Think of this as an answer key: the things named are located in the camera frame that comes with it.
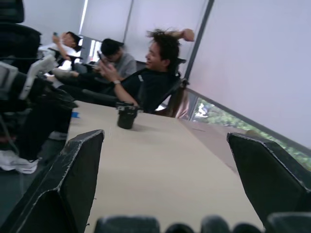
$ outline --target messy hair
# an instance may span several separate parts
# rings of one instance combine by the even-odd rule
[[[180,43],[178,39],[160,29],[147,32],[147,37],[152,38],[159,45],[160,57],[162,60],[168,59],[170,61],[168,70],[172,71],[179,56]]]

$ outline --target foliage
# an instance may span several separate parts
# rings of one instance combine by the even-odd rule
[[[199,111],[200,105],[203,104],[204,108],[207,109],[207,114],[204,117],[196,117],[196,113]],[[237,117],[225,112],[224,110],[216,107],[215,105],[206,102],[205,100],[198,99],[195,110],[194,116],[192,117],[194,121],[208,123],[208,124],[219,124],[225,126],[231,126],[243,130],[254,130],[258,134],[260,134],[263,138],[269,139],[278,143],[281,147],[283,147],[288,154],[290,154],[295,160],[297,160],[305,169],[311,171],[311,157],[296,150],[293,147],[288,146],[286,143],[281,142],[280,140],[272,137],[271,135],[260,131],[259,129],[255,128],[254,126],[238,119]]]

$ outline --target white roller blind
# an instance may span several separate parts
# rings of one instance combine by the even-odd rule
[[[134,0],[125,45],[136,60],[145,61],[150,39],[147,31],[155,28],[198,31],[207,0]],[[180,57],[187,59],[193,43],[181,41]]]
[[[81,34],[123,42],[131,0],[88,0]]]
[[[52,42],[53,32],[79,32],[84,0],[23,0],[25,21],[42,33],[43,45]]]
[[[311,147],[310,54],[310,0],[217,0],[190,89]]]

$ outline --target gray shirt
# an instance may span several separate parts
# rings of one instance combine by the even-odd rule
[[[121,59],[115,63],[115,68],[122,78],[127,78],[136,72],[136,60],[132,55],[124,52]]]

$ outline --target table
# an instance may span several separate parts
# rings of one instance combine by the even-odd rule
[[[174,118],[139,114],[132,130],[116,126],[115,109],[77,102],[68,138],[105,130],[95,200],[86,227],[109,215],[155,216],[161,231],[184,222],[199,231],[206,215],[221,215],[232,227],[262,223],[237,174]]]

